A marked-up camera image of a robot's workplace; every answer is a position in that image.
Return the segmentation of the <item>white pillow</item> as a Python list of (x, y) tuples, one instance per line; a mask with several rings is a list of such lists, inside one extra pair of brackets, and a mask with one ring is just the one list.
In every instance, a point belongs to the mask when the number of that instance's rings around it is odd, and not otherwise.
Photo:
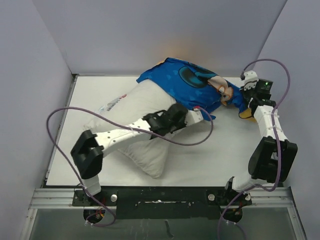
[[(153, 81), (147, 79), (138, 83), (131, 91), (120, 95), (109, 103), (102, 103), (96, 111), (104, 118), (132, 128), (144, 127), (141, 119), (148, 114), (168, 110), (176, 101)], [(143, 172), (152, 178), (162, 175), (169, 154), (170, 143), (159, 137), (134, 142), (118, 151), (131, 159)]]

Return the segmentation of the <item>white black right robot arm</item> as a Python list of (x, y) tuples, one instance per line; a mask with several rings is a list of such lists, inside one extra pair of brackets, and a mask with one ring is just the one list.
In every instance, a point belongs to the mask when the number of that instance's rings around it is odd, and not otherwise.
[(265, 79), (245, 79), (240, 88), (251, 116), (258, 124), (261, 140), (251, 155), (247, 170), (229, 179), (222, 192), (230, 205), (241, 198), (240, 192), (253, 187), (266, 188), (284, 182), (298, 152), (297, 144), (290, 142), (282, 130), (276, 102), (271, 100), (273, 82)]

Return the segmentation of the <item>blue yellow Mickey pillowcase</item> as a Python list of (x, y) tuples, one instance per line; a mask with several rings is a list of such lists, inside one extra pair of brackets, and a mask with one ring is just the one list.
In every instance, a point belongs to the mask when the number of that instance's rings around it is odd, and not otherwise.
[(138, 83), (150, 80), (189, 110), (201, 107), (212, 113), (220, 106), (233, 105), (239, 113), (248, 105), (241, 90), (217, 73), (191, 62), (168, 57), (143, 72)]

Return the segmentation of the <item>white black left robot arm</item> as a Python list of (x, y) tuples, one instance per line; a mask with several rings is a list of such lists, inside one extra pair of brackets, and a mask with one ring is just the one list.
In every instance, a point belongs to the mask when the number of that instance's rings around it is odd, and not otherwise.
[(84, 187), (84, 200), (95, 206), (102, 199), (99, 173), (103, 159), (114, 151), (130, 158), (146, 174), (159, 177), (169, 155), (170, 141), (175, 132), (195, 124), (202, 117), (175, 103), (116, 129), (93, 133), (85, 130), (71, 149), (71, 157)]

